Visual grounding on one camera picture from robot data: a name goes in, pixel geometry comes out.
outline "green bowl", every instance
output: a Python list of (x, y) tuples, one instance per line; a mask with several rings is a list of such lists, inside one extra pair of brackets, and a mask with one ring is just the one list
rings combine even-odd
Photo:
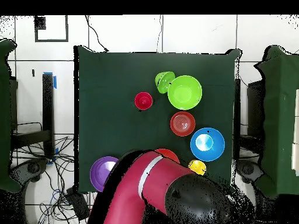
[(168, 87), (170, 103), (180, 110), (189, 110), (195, 107), (202, 94), (199, 81), (192, 76), (178, 76)]
[(175, 79), (175, 74), (172, 71), (159, 73), (155, 78), (156, 87), (159, 93), (166, 93), (168, 91), (169, 83)]

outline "bowl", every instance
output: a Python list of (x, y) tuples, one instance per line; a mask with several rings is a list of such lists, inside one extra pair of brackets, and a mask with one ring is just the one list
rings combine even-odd
[(202, 128), (191, 137), (190, 147), (198, 160), (211, 162), (218, 159), (225, 148), (222, 134), (213, 128)]
[(207, 171), (206, 165), (201, 160), (192, 160), (189, 162), (188, 168), (199, 175), (204, 175)]
[(168, 87), (168, 99), (170, 103), (180, 110), (189, 110), (197, 106), (201, 97), (201, 85), (192, 76), (178, 76)]
[(171, 130), (180, 137), (190, 135), (195, 129), (195, 119), (187, 111), (179, 111), (171, 118)]
[(155, 83), (159, 93), (166, 93), (170, 83), (175, 79), (175, 74), (172, 71), (160, 72), (156, 78)]
[(152, 106), (152, 97), (147, 92), (140, 92), (136, 95), (134, 102), (138, 109), (146, 110)]
[(176, 163), (180, 164), (179, 158), (169, 149), (156, 149), (156, 152), (162, 154), (164, 157), (174, 160)]
[(106, 179), (117, 161), (118, 159), (115, 157), (105, 156), (92, 165), (89, 175), (92, 185), (98, 191), (103, 192)]

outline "white tile floor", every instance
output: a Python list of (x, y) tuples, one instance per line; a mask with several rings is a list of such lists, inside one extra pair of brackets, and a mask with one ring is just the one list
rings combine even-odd
[[(46, 16), (46, 19), (48, 28), (39, 31), (39, 39), (63, 39), (65, 34), (61, 27), (65, 25), (65, 17)], [(288, 15), (164, 15), (163, 33), (159, 37), (158, 47), (162, 23), (160, 15), (90, 16), (89, 20), (100, 42), (112, 53), (158, 50), (165, 53), (219, 54), (237, 47), (243, 51), (239, 74), (245, 84), (261, 79), (253, 65), (262, 59), (267, 46), (280, 45), (291, 53), (299, 50), (299, 22)], [(36, 43), (33, 17), (0, 17), (0, 38), (15, 40), (18, 45), (8, 57), (12, 75), (19, 81), (18, 122), (42, 121), (41, 75), (43, 72), (52, 72), (57, 76), (57, 88), (54, 89), (56, 139), (67, 135), (72, 138), (74, 135), (73, 46), (84, 45), (94, 51), (103, 51), (84, 16), (68, 16), (68, 27), (69, 42)], [(241, 83), (241, 123), (247, 124), (244, 83)], [(39, 125), (23, 125), (19, 127), (19, 132), (38, 129)], [(247, 133), (246, 126), (241, 126), (241, 133)], [(70, 146), (64, 153), (74, 155), (74, 147)], [(27, 154), (18, 152), (18, 156), (27, 157)], [(24, 159), (14, 159), (13, 165), (22, 161)], [(68, 165), (69, 170), (73, 168), (73, 164)], [(46, 171), (52, 178), (53, 186), (57, 188), (56, 169), (48, 165)], [(66, 171), (63, 176), (66, 187), (72, 186), (74, 173)], [(255, 203), (252, 186), (245, 185), (238, 175), (235, 181)], [(95, 196), (96, 193), (86, 196), (90, 207)], [(30, 183), (26, 194), (29, 224), (38, 223), (41, 216), (39, 205), (41, 202), (49, 204), (51, 197), (52, 190), (45, 173), (40, 181)], [(78, 224), (78, 221), (73, 220), (71, 224)]]

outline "black stand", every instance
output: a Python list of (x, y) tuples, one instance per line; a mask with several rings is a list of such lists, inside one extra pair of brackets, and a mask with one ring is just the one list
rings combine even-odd
[(11, 149), (18, 149), (31, 144), (44, 142), (44, 155), (51, 159), (54, 156), (54, 107), (53, 76), (43, 75), (43, 130), (12, 135)]

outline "purple bowl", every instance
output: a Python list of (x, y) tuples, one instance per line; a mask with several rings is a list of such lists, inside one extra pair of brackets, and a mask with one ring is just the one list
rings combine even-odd
[(92, 165), (90, 172), (91, 183), (98, 191), (103, 192), (106, 179), (117, 161), (118, 159), (115, 157), (105, 156)]

